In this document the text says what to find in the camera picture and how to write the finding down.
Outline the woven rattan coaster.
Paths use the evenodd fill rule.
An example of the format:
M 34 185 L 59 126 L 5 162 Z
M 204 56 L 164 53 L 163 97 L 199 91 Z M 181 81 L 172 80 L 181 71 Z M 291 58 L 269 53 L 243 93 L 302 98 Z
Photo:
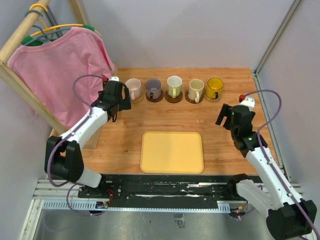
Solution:
M 134 92 L 132 92 L 130 95 L 130 101 L 133 104 L 140 103 L 143 99 L 144 99 L 144 96 L 142 94 L 137 95 Z
M 211 103 L 215 103 L 215 102 L 219 102 L 222 99 L 222 94 L 215 90 L 206 91 L 204 98 Z

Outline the pink white mug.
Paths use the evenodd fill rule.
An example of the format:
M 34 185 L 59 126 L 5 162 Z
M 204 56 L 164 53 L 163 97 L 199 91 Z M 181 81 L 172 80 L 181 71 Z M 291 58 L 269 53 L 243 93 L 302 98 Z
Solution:
M 142 84 L 137 78 L 130 78 L 126 81 L 125 85 L 129 89 L 131 101 L 135 101 L 142 96 Z

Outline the yellow transparent cup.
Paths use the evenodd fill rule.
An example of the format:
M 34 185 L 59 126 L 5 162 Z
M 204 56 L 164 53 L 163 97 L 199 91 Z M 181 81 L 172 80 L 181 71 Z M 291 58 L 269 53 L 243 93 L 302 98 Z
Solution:
M 206 86 L 206 90 L 205 91 L 217 91 L 219 93 L 222 93 L 222 89 L 224 87 L 224 83 L 221 79 L 219 78 L 210 78 L 207 81 L 207 86 Z

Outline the grey purple cup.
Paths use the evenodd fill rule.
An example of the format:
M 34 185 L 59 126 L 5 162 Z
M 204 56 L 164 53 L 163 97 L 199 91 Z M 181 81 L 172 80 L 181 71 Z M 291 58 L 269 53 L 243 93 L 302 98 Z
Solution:
M 161 96 L 161 93 L 162 93 L 161 82 L 156 78 L 147 80 L 145 83 L 145 89 L 146 89 L 146 96 L 149 99 L 155 100 Z

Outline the brown wooden coaster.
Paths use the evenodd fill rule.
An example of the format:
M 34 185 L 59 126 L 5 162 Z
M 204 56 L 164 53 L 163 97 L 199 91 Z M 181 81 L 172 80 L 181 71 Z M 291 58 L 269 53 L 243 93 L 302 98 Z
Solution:
M 199 104 L 204 99 L 204 93 L 188 89 L 185 92 L 185 99 L 191 104 Z
M 160 97 L 155 98 L 155 99 L 148 97 L 147 93 L 145 93 L 146 99 L 147 99 L 149 102 L 152 102 L 152 103 L 160 102 L 160 101 L 164 98 L 164 96 L 165 96 L 165 93 L 164 93 L 163 90 L 161 90 Z
M 171 104 L 179 103 L 183 99 L 183 93 L 180 91 L 179 95 L 176 95 L 175 97 L 172 97 L 169 95 L 168 90 L 164 93 L 165 100 Z

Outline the cream white mug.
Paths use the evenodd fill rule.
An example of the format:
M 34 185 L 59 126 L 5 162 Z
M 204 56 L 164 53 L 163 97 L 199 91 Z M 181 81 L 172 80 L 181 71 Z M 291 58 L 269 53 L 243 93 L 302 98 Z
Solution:
M 205 87 L 205 84 L 200 79 L 193 79 L 189 82 L 189 88 L 193 91 L 199 91 L 200 93 L 203 92 L 203 89 Z

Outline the white cup green handle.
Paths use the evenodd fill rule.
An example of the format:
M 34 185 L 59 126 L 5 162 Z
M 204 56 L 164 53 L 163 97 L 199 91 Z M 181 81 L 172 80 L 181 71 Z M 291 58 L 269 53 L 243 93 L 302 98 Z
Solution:
M 170 97 L 176 98 L 181 93 L 183 80 L 176 75 L 170 76 L 167 79 L 167 93 Z

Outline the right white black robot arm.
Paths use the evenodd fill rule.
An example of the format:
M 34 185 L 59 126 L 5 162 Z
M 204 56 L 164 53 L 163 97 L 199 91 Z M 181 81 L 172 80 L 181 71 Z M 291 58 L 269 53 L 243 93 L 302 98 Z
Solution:
M 226 188 L 232 200 L 241 197 L 265 217 L 266 226 L 275 240 L 287 240 L 315 233 L 317 207 L 303 197 L 286 179 L 272 157 L 262 136 L 253 131 L 255 112 L 251 106 L 223 104 L 216 125 L 230 131 L 234 146 L 251 163 L 267 192 L 245 174 L 235 175 Z

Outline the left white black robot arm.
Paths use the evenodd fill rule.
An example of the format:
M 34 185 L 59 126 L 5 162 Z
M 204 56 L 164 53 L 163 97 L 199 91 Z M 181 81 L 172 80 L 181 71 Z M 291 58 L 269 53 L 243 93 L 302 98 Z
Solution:
M 115 122 L 118 112 L 131 108 L 128 87 L 118 77 L 110 77 L 106 89 L 98 92 L 97 100 L 73 127 L 60 136 L 48 138 L 44 171 L 49 182 L 57 188 L 67 183 L 85 185 L 96 198 L 103 197 L 107 185 L 102 182 L 102 174 L 85 168 L 82 149 L 100 127 Z

